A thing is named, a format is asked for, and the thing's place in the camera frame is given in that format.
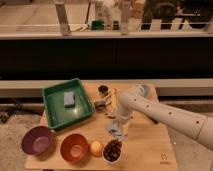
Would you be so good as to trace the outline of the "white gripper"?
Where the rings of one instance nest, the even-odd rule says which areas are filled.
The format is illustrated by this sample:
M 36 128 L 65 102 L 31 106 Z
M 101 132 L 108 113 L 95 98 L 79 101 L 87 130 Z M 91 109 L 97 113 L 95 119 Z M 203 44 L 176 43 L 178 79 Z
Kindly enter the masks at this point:
M 116 125 L 117 125 L 117 132 L 119 135 L 127 135 L 130 125 L 130 120 L 132 119 L 131 115 L 123 116 L 120 113 L 116 116 Z

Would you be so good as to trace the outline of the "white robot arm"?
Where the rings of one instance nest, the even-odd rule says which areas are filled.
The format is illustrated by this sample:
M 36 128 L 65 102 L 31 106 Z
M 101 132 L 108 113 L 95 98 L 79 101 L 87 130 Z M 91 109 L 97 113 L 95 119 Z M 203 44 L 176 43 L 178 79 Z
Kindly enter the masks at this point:
M 119 93 L 120 124 L 126 124 L 133 111 L 141 112 L 213 150 L 213 117 L 148 100 L 140 90 L 134 86 Z

